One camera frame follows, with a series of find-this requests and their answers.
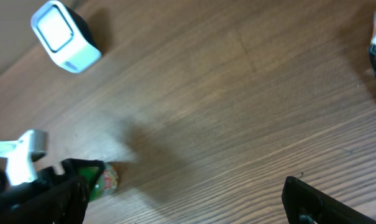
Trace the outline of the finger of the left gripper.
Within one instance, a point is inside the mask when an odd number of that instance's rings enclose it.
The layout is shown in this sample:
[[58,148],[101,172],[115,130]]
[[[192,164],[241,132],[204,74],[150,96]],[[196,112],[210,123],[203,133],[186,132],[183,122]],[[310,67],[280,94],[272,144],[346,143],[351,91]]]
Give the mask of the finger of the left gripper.
[[99,160],[64,159],[61,165],[68,177],[82,176],[90,187],[94,187],[105,170],[105,164]]

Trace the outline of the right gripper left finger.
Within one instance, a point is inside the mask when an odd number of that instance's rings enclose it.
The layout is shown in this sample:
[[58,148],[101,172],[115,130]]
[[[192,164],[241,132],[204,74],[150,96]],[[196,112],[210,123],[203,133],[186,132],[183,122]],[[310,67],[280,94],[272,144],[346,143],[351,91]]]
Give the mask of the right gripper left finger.
[[89,203],[88,181],[74,177],[0,213],[0,224],[83,223]]

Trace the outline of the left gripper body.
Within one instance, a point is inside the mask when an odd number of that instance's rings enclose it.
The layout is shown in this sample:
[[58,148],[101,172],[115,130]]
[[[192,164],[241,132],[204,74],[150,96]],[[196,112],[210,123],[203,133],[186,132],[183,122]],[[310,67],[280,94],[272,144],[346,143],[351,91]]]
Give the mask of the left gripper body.
[[14,205],[25,203],[63,182],[66,182],[66,175],[57,175],[53,167],[47,167],[39,171],[38,179],[33,182],[24,182],[8,188],[6,174],[0,170],[0,213]]

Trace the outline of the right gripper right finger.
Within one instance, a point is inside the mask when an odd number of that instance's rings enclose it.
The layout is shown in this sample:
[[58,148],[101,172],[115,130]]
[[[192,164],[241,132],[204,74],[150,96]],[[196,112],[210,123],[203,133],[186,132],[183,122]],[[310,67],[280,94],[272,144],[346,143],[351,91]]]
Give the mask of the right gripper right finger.
[[376,224],[376,220],[293,176],[285,180],[282,202],[292,224]]

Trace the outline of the green lid jar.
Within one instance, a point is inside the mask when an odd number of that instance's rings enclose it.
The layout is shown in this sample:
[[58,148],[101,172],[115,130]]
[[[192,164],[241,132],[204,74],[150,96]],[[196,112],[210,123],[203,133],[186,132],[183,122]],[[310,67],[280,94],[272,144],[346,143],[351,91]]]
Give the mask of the green lid jar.
[[104,164],[105,170],[99,177],[96,185],[94,187],[89,186],[90,202],[111,195],[117,190],[119,178],[118,174],[112,165],[106,162]]

